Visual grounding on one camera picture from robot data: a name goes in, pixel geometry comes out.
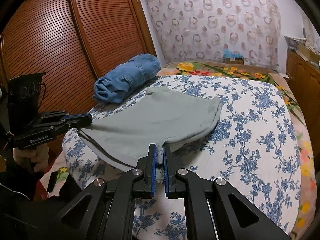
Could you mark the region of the person's left hand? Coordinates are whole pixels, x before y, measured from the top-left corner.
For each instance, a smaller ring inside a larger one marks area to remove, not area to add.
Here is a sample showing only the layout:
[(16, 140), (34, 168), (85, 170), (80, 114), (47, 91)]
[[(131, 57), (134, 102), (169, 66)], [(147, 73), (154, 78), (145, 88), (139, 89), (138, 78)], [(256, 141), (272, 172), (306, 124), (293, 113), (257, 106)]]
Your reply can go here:
[(42, 144), (31, 150), (14, 148), (12, 155), (18, 165), (24, 165), (27, 161), (30, 161), (34, 165), (35, 172), (44, 172), (48, 166), (49, 147), (47, 144)]

